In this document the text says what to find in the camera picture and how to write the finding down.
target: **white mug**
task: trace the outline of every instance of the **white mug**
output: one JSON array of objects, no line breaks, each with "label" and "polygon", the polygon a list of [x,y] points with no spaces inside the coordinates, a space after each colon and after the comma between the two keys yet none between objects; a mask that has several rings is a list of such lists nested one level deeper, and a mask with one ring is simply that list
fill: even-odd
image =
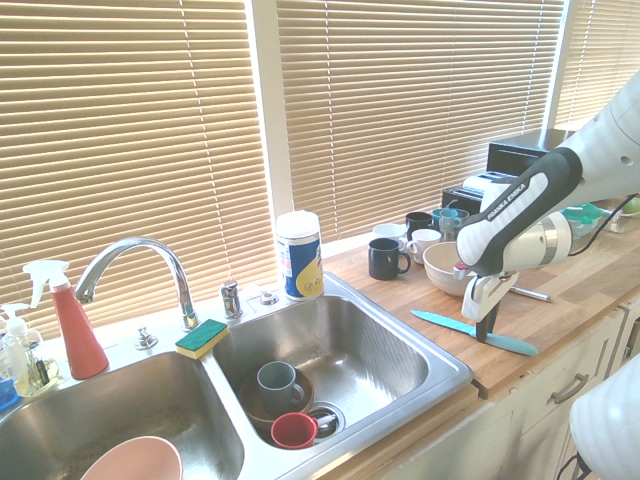
[{"label": "white mug", "polygon": [[413,260],[422,265],[422,255],[424,251],[431,245],[440,243],[442,234],[436,230],[425,228],[422,230],[414,230],[411,236],[413,240],[407,244],[407,250],[411,252]]},{"label": "white mug", "polygon": [[373,234],[376,238],[391,238],[400,244],[400,250],[407,248],[405,233],[407,233],[407,226],[397,223],[381,223],[373,227]]}]

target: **spray bottle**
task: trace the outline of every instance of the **spray bottle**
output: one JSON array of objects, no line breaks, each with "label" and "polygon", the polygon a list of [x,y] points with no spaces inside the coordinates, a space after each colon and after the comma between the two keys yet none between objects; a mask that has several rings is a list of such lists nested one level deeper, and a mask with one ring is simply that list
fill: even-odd
[{"label": "spray bottle", "polygon": [[67,268],[68,262],[40,260],[28,263],[22,270],[31,275],[33,281],[31,308],[38,305],[44,286],[49,283],[53,306],[58,315],[67,350],[71,376],[77,380],[84,380],[106,369],[109,361],[96,340],[87,314],[73,295],[71,283],[64,274]]}]

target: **drawer handle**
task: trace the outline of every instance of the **drawer handle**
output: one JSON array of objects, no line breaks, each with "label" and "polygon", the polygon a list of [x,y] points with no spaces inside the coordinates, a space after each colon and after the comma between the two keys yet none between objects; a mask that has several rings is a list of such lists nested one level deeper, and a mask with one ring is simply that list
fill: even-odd
[{"label": "drawer handle", "polygon": [[578,384],[568,392],[566,393],[553,392],[551,394],[551,399],[553,400],[553,403],[558,405],[562,402],[566,402],[571,397],[573,397],[576,393],[582,390],[584,386],[587,384],[587,381],[589,381],[589,375],[586,373],[584,375],[582,375],[581,373],[576,373],[575,380],[578,381]]}]

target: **brown bowl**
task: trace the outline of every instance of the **brown bowl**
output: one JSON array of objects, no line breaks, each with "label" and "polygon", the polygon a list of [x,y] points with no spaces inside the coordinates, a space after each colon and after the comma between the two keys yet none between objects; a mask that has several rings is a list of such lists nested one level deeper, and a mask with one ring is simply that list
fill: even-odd
[{"label": "brown bowl", "polygon": [[[296,368],[296,383],[304,390],[304,398],[302,401],[293,405],[292,412],[309,413],[311,404],[313,403],[313,384],[311,380]],[[238,398],[244,411],[253,426],[264,431],[270,431],[271,425],[278,417],[274,417],[267,413],[262,407],[260,401],[260,387],[258,385],[258,372],[253,372],[240,386],[238,390]]]}]

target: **dish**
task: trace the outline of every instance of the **dish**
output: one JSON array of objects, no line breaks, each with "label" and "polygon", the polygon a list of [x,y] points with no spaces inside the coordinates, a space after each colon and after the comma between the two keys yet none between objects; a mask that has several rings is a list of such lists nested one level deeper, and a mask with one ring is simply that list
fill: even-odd
[{"label": "dish", "polygon": [[136,437],[102,455],[81,480],[182,480],[182,459],[171,442]]},{"label": "dish", "polygon": [[436,243],[422,254],[424,269],[429,280],[440,290],[456,297],[464,296],[467,284],[474,274],[469,273],[457,280],[453,276],[453,267],[460,260],[456,250],[456,242]]},{"label": "dish", "polygon": [[[277,417],[269,415],[262,407],[257,376],[258,372],[255,371],[242,383],[240,390],[238,390],[238,399],[249,420],[253,423],[253,426],[269,432],[271,431],[271,425],[273,425]],[[294,406],[292,411],[309,413],[314,397],[313,384],[311,380],[309,380],[309,377],[297,368],[296,383],[304,390],[304,398],[298,405]]]}]

